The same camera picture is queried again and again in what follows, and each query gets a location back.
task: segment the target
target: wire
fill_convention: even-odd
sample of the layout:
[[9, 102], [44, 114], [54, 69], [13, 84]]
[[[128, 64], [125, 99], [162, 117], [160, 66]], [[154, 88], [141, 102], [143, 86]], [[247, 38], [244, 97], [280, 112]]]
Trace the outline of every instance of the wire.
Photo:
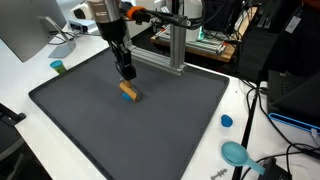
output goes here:
[[208, 31], [208, 32], [205, 32], [204, 35], [205, 35], [205, 37], [206, 37], [207, 39], [214, 39], [214, 38], [216, 38], [216, 39], [218, 39], [218, 40], [222, 40], [222, 41], [223, 41], [223, 39], [217, 37], [218, 33], [219, 33], [219, 31], [216, 31], [216, 33], [213, 35], [213, 34], [211, 33], [211, 31]]
[[249, 78], [248, 76], [245, 76], [245, 75], [243, 75], [243, 74], [241, 74], [241, 73], [239, 73], [239, 72], [237, 72], [237, 73], [235, 74], [235, 76], [236, 76], [237, 78], [239, 78], [239, 79], [244, 79], [244, 80], [246, 80], [246, 81], [248, 81], [248, 82], [254, 82], [253, 79], [251, 79], [251, 78]]
[[314, 150], [312, 149], [316, 149], [315, 147], [313, 146], [310, 146], [310, 145], [305, 145], [304, 146], [307, 146], [311, 149], [306, 149], [306, 148], [300, 148], [298, 147], [297, 145], [299, 143], [292, 143], [280, 130], [279, 128], [273, 123], [273, 121], [270, 119], [270, 117], [267, 115], [267, 113], [264, 111], [264, 109], [262, 108], [262, 103], [261, 103], [261, 95], [260, 93], [258, 93], [258, 98], [259, 98], [259, 106], [260, 106], [260, 109], [261, 111], [263, 112], [263, 114], [267, 117], [267, 119], [269, 120], [269, 122], [271, 123], [271, 125], [273, 126], [273, 128], [279, 133], [279, 135], [289, 144], [289, 145], [292, 145], [294, 148], [298, 149], [299, 151], [301, 151], [303, 154], [305, 155], [308, 155], [310, 157], [313, 157], [315, 159], [320, 159], [320, 154], [317, 153], [317, 152], [314, 152]]
[[[277, 154], [277, 155], [273, 155], [273, 156], [267, 156], [264, 158], [259, 159], [258, 161], [256, 161], [257, 163], [260, 163], [261, 161], [267, 160], [268, 158], [271, 157], [280, 157], [280, 156], [286, 156], [286, 155], [293, 155], [293, 154], [301, 154], [301, 151], [297, 151], [297, 152], [291, 152], [291, 153], [282, 153], [282, 154]], [[248, 174], [248, 172], [251, 170], [251, 168], [248, 168], [242, 175], [240, 180], [244, 180], [244, 178], [246, 177], [246, 175]]]
[[234, 32], [239, 36], [239, 39], [238, 39], [238, 40], [243, 39], [243, 36], [242, 36], [242, 34], [240, 33], [239, 30], [234, 29]]
[[236, 37], [234, 37], [232, 34], [226, 34], [225, 32], [222, 32], [227, 38], [228, 38], [228, 40], [237, 40], [237, 38]]
[[159, 18], [157, 18], [157, 17], [155, 17], [156, 19], [154, 20], [154, 21], [151, 21], [151, 25], [152, 26], [154, 26], [156, 23], [157, 23], [157, 21], [159, 20]]
[[247, 101], [247, 106], [248, 106], [248, 110], [250, 111], [250, 103], [249, 103], [249, 94], [251, 93], [251, 91], [255, 90], [255, 88], [251, 88], [246, 95], [246, 101]]
[[290, 167], [289, 167], [289, 150], [290, 150], [290, 148], [293, 146], [293, 144], [290, 144], [289, 146], [288, 146], [288, 148], [287, 148], [287, 152], [286, 152], [286, 161], [287, 161], [287, 170], [288, 170], [288, 173], [290, 174], [290, 176], [292, 176], [291, 175], [291, 171], [290, 171]]
[[239, 78], [240, 81], [242, 81], [245, 85], [249, 86], [250, 88], [255, 88], [254, 85], [252, 85], [249, 81], [245, 80], [245, 79], [241, 79]]
[[265, 95], [268, 95], [268, 88], [259, 87], [259, 92]]
[[[71, 34], [70, 32], [64, 32], [64, 33], [69, 35], [69, 36], [71, 36], [71, 38], [69, 39], [70, 41], [74, 40], [74, 35], [73, 34]], [[48, 44], [50, 44], [50, 45], [62, 45], [62, 44], [66, 43], [66, 41], [63, 38], [59, 37], [59, 36], [55, 36], [55, 38], [58, 38], [58, 39], [62, 40], [62, 42], [60, 42], [60, 43], [48, 43]]]
[[80, 34], [80, 35], [85, 35], [85, 36], [101, 36], [100, 34], [88, 34], [88, 33], [77, 33], [77, 35]]

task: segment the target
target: spoon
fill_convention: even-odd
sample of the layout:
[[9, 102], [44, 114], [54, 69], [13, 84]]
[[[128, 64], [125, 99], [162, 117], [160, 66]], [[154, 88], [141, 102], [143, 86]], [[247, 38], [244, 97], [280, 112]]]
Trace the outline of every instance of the spoon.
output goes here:
[[239, 167], [247, 165], [261, 175], [265, 172], [265, 168], [253, 161], [249, 157], [247, 150], [236, 142], [224, 143], [221, 147], [221, 154], [222, 158], [232, 166]]

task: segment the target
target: white table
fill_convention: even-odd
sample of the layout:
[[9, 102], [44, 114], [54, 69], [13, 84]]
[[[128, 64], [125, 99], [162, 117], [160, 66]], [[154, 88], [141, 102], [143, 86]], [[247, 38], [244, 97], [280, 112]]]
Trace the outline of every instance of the white table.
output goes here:
[[[81, 36], [75, 41], [76, 49], [63, 59], [67, 69], [108, 47], [101, 37]], [[32, 89], [57, 75], [49, 66], [54, 59], [47, 58], [53, 48], [48, 45], [35, 57], [21, 63], [0, 43], [0, 102], [27, 115], [16, 128], [53, 179], [105, 179], [28, 96]], [[229, 140], [241, 143], [248, 118], [245, 100], [248, 87], [236, 78], [229, 78], [230, 84], [183, 175], [184, 180], [208, 180], [224, 168], [228, 172], [220, 179], [231, 179], [233, 175], [234, 168], [221, 158], [220, 148]], [[221, 126], [223, 114], [233, 118], [234, 124], [230, 128]]]
[[[261, 83], [261, 87], [267, 87], [266, 82]], [[262, 106], [267, 111], [267, 97], [262, 95]], [[314, 147], [318, 147], [307, 131], [273, 121], [281, 132], [293, 143], [304, 143]], [[257, 102], [252, 129], [249, 138], [248, 152], [253, 160], [258, 160], [263, 157], [282, 154], [286, 152], [289, 144], [278, 134], [272, 127], [267, 117], [263, 114]], [[277, 165], [287, 171], [286, 158], [278, 157]], [[320, 177], [320, 162], [303, 154], [290, 155], [290, 170], [293, 175], [293, 180], [317, 180]], [[250, 170], [245, 179], [256, 180], [258, 174]]]

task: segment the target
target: blue bottle cap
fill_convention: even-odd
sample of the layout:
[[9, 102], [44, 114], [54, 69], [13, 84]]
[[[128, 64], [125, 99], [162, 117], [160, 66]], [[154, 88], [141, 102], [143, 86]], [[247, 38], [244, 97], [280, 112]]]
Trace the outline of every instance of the blue bottle cap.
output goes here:
[[56, 60], [56, 61], [53, 61], [51, 64], [50, 64], [50, 66], [52, 67], [52, 68], [57, 68], [57, 67], [59, 67], [59, 66], [62, 66], [62, 61], [61, 60]]
[[122, 97], [125, 100], [132, 101], [131, 97], [127, 93], [122, 93]]
[[221, 124], [223, 127], [230, 127], [233, 124], [233, 120], [228, 115], [221, 116]]

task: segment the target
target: black mat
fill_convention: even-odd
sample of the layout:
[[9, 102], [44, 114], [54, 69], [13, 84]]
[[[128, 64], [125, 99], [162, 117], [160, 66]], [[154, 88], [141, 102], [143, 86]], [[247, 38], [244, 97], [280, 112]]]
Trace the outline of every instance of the black mat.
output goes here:
[[134, 62], [143, 94], [136, 103], [121, 97], [114, 62], [103, 51], [30, 97], [108, 179], [180, 179], [229, 79], [191, 67], [178, 77]]

